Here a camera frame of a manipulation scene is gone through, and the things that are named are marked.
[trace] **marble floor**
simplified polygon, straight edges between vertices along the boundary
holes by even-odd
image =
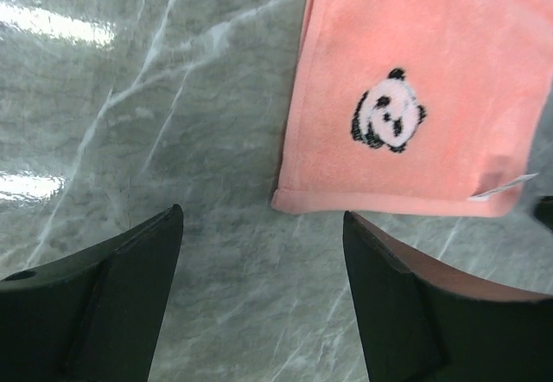
[[[173,203],[181,258],[151,381],[367,380],[341,213],[269,207],[304,0],[0,0],[0,277]],[[364,213],[434,257],[553,293],[553,105],[502,219]]]

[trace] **panda ear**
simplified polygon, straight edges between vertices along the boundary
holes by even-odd
[[[405,71],[402,68],[394,68],[388,74],[388,78],[392,80],[405,80]]]
[[[361,135],[361,129],[359,128],[359,112],[361,111],[361,107],[363,106],[363,103],[365,102],[366,97],[368,95],[369,95],[368,91],[363,93],[363,95],[361,96],[361,99],[357,104],[355,113],[353,114],[351,134],[352,134],[353,140],[355,140],[356,142],[363,141],[363,136]]]
[[[418,106],[418,123],[422,123],[426,118],[426,109],[422,106]]]
[[[374,129],[372,128],[372,123],[369,123],[368,129],[369,131],[366,133],[365,136],[365,143],[372,149],[380,149],[382,146],[384,146],[385,143],[380,139],[378,134],[374,132]]]
[[[403,153],[405,151],[405,148],[407,147],[407,143],[403,143],[401,146],[390,146],[388,144],[388,148],[393,151],[394,153]]]

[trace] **marble vein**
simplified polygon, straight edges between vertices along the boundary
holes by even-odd
[[[353,371],[355,371],[357,369],[357,365],[358,365],[360,359],[361,359],[361,352],[359,352],[357,354],[357,357],[355,358],[355,361],[350,365],[350,370],[347,371],[343,382],[349,381],[349,379],[352,377]]]
[[[353,319],[349,322],[349,324],[347,324],[346,326],[344,326],[341,331],[333,338],[332,342],[331,342],[331,350],[330,350],[330,354],[329,354],[329,357],[327,359],[327,362],[329,364],[329,368],[330,370],[332,371],[334,369],[334,367],[336,366],[336,361],[337,361],[337,358],[336,358],[336,355],[338,354],[339,350],[340,350],[340,344],[342,342],[342,339],[344,337],[344,334],[346,333],[346,331],[348,331],[353,325],[357,324],[357,319]]]
[[[280,336],[278,336],[278,341],[276,341],[275,350],[273,351],[273,357],[270,358],[270,365],[273,364],[275,361],[275,358],[278,353],[278,349],[280,348],[280,344],[283,342],[284,334],[286,333],[287,328],[284,328],[282,332],[280,332]]]
[[[442,250],[438,254],[437,259],[442,260],[443,256],[445,255],[446,251],[448,250],[449,246],[453,242],[455,235],[457,234],[457,229],[459,228],[459,225],[461,224],[461,218],[459,218],[456,222],[454,227],[452,228],[451,232],[449,233],[448,239],[446,240],[446,243],[443,245]]]
[[[489,280],[493,274],[495,273],[495,271],[498,269],[498,266],[497,265],[494,265],[493,268],[484,276],[484,278],[486,280]]]
[[[258,296],[260,293],[263,292],[265,287],[265,281],[263,280],[259,286],[250,292],[246,297],[242,298],[234,308],[226,312],[224,315],[220,317],[216,317],[217,324],[221,325],[225,322],[227,322],[229,319],[233,318],[249,301],[254,299],[256,296]]]
[[[305,337],[302,339],[302,341],[298,344],[298,347],[294,352],[292,352],[288,358],[284,361],[284,363],[278,368],[273,378],[270,380],[270,382],[275,382],[277,378],[280,376],[280,374],[283,372],[284,369],[288,366],[288,364],[297,356],[297,354],[300,352],[300,350],[303,347],[303,344],[308,340],[309,336],[311,335],[311,332],[307,333]]]
[[[328,311],[327,324],[330,322],[330,320],[334,316],[334,313],[336,312],[336,309],[338,308],[338,305],[340,304],[340,300],[342,299],[342,297],[346,294],[346,291],[348,291],[348,290],[349,290],[349,281],[346,282],[346,284],[344,285],[344,288],[341,290],[339,295],[336,297],[336,300],[334,300],[334,303],[333,303],[332,307],[330,308],[330,311]]]
[[[168,23],[168,15],[169,15],[169,12],[175,6],[175,3],[176,3],[176,0],[169,0],[168,1],[167,8],[165,9],[165,11],[163,13],[163,17],[162,17],[162,20],[161,20],[160,27],[158,28],[158,30],[156,31],[156,33],[154,35],[154,38],[152,39],[151,45],[149,47],[148,53],[146,54],[146,58],[144,60],[142,68],[140,69],[140,71],[138,72],[137,77],[134,79],[134,81],[132,82],[132,84],[130,85],[130,87],[127,90],[132,91],[133,89],[137,89],[137,87],[140,84],[140,80],[143,77],[144,73],[149,69],[149,67],[151,66],[153,60],[159,54],[160,46],[162,45],[162,38],[165,35],[165,28],[167,27],[167,23]],[[96,116],[96,118],[94,119],[92,124],[88,127],[88,129],[86,130],[86,133],[85,133],[82,141],[80,142],[79,147],[77,148],[77,156],[74,159],[73,166],[72,166],[72,169],[70,171],[70,175],[68,176],[66,187],[63,190],[63,192],[61,193],[60,198],[58,199],[58,201],[57,201],[57,203],[54,207],[54,210],[48,216],[46,224],[45,224],[44,228],[42,229],[41,233],[39,234],[38,245],[31,252],[27,262],[24,265],[24,268],[26,268],[26,269],[29,268],[31,265],[36,264],[39,261],[42,252],[44,251],[44,246],[47,242],[48,235],[50,234],[50,232],[52,230],[52,226],[53,226],[53,223],[54,223],[54,218],[57,215],[58,211],[60,210],[61,204],[66,199],[67,194],[68,194],[69,190],[71,189],[71,186],[73,185],[73,180],[74,180],[75,176],[77,175],[77,172],[79,171],[79,167],[82,163],[83,156],[85,154],[86,148],[88,147],[88,145],[90,144],[90,142],[94,138],[94,135],[96,133],[96,129],[98,128],[99,121],[104,117],[104,115],[106,114],[106,112],[108,110],[110,110],[113,106],[118,104],[122,100],[122,98],[126,98],[126,96],[128,96],[128,94],[126,94],[125,96],[119,95],[119,96],[115,96],[115,97],[112,97],[111,95],[112,95],[112,89],[109,91],[106,101],[102,104],[98,115]]]
[[[208,54],[206,54],[202,59],[189,63],[185,66],[186,73],[182,80],[181,87],[177,91],[175,98],[171,103],[168,116],[163,122],[163,126],[160,129],[160,132],[157,135],[156,140],[154,141],[154,145],[152,146],[151,151],[148,154],[148,157],[146,158],[142,166],[141,173],[144,173],[148,168],[149,164],[151,163],[152,157],[156,152],[156,148],[159,142],[161,141],[163,134],[165,133],[165,131],[169,126],[169,121],[175,114],[176,108],[178,106],[178,101],[181,98],[182,91],[184,89],[185,82],[188,75],[191,72],[193,72],[193,70],[195,70],[196,68],[205,66],[210,61],[216,58],[219,58],[223,54],[225,54],[230,44],[229,42],[230,33],[232,32],[233,27],[237,23],[254,19],[259,15],[262,15],[264,12],[267,12],[268,10],[274,9],[275,7],[278,7],[283,3],[288,3],[291,1],[294,1],[294,0],[270,0],[268,3],[265,3],[261,6],[257,6],[256,8],[246,10],[240,14],[237,14],[236,16],[234,16],[232,19],[228,21],[220,22],[220,23],[217,23],[216,25],[213,25],[210,29],[208,29],[203,34],[195,36],[194,38],[191,38],[188,41],[183,42],[177,49],[174,49],[174,51],[176,52],[179,50],[190,49],[196,43],[206,42],[206,40],[211,42],[210,43],[211,47],[208,50]]]

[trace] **towel hem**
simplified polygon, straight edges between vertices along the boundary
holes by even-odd
[[[441,201],[409,196],[365,193],[328,193],[276,190],[271,206],[285,213],[371,211],[425,216],[479,216],[498,218],[509,213],[522,193],[518,186],[489,201]]]

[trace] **towel label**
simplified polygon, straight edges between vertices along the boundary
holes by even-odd
[[[488,201],[490,199],[490,196],[494,194],[498,194],[503,192],[504,190],[514,188],[515,186],[524,183],[526,181],[529,181],[530,179],[535,178],[538,175],[538,173],[532,173],[531,175],[522,175],[519,176],[514,181],[510,181],[509,183],[506,183],[503,186],[500,186],[498,188],[488,190],[487,192],[484,192],[483,194],[475,194],[468,198],[469,201]]]

